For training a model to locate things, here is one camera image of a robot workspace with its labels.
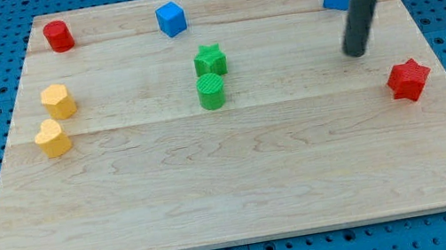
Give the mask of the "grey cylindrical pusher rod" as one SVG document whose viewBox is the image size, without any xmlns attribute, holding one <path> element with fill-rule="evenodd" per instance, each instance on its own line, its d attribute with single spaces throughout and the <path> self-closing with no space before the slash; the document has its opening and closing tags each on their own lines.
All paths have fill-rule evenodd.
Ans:
<svg viewBox="0 0 446 250">
<path fill-rule="evenodd" d="M 350 0 L 342 52 L 352 58 L 362 57 L 367 49 L 373 15 L 378 0 Z"/>
</svg>

